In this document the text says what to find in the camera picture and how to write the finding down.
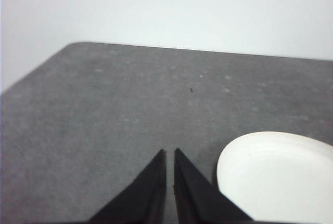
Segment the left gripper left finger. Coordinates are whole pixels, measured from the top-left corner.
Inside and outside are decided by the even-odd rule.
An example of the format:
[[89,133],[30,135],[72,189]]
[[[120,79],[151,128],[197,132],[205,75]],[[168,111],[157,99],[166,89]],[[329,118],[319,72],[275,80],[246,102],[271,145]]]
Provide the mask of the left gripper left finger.
[[162,149],[89,223],[163,223],[166,176],[166,153]]

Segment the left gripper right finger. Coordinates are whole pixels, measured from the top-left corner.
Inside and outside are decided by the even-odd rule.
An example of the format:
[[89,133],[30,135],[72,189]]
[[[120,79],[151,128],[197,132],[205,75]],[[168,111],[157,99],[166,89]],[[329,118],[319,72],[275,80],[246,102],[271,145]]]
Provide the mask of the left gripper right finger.
[[174,152],[174,195],[179,223],[254,223],[180,149]]

